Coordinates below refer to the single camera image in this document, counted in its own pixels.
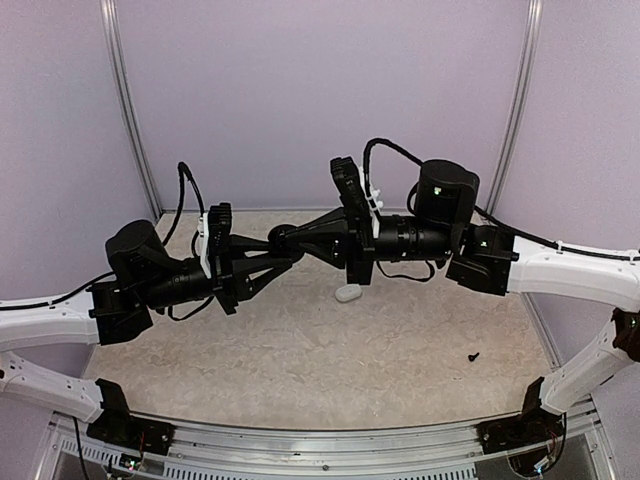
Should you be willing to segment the black round charging case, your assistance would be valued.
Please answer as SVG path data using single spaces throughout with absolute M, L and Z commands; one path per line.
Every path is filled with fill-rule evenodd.
M 291 257 L 295 249 L 288 243 L 288 234 L 295 230 L 289 224 L 277 225 L 268 234 L 269 253 L 278 258 Z

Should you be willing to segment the white earbud charging case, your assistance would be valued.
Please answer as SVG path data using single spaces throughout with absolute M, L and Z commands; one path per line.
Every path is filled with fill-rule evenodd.
M 347 284 L 336 289 L 335 298 L 340 303 L 348 303 L 362 296 L 362 288 L 358 284 Z

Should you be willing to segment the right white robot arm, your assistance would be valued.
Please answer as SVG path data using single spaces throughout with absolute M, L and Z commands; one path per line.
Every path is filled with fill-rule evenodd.
M 478 176 L 448 160 L 421 163 L 407 216 L 383 215 L 365 168 L 336 158 L 331 173 L 340 208 L 298 227 L 273 231 L 283 249 L 315 256 L 367 285 L 376 262 L 425 261 L 448 279 L 491 295 L 543 293 L 613 307 L 612 317 L 582 351 L 526 391 L 511 433 L 535 442 L 580 397 L 639 360 L 639 256 L 544 243 L 496 222 L 475 225 Z

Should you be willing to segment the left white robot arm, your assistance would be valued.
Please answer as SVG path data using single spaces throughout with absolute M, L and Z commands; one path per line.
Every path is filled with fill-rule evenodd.
M 110 272 L 60 297 L 1 305 L 1 393 L 70 415 L 121 445 L 140 434 L 122 388 L 85 380 L 30 362 L 18 350 L 62 344 L 109 346 L 130 342 L 153 325 L 152 312 L 193 301 L 216 300 L 232 314 L 270 281 L 289 270 L 302 252 L 287 246 L 286 232 L 261 241 L 206 228 L 199 256 L 169 255 L 146 220 L 123 227 L 106 243 Z

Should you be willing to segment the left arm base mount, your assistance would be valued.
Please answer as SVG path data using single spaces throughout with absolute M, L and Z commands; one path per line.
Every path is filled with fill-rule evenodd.
M 175 426 L 136 416 L 100 418 L 87 427 L 90 438 L 108 444 L 166 456 L 172 444 Z

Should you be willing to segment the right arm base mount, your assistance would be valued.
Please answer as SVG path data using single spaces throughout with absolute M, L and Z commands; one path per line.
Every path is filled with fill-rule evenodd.
M 542 415 L 523 418 L 520 415 L 489 420 L 476 426 L 485 455 L 548 442 L 564 432 L 562 416 Z

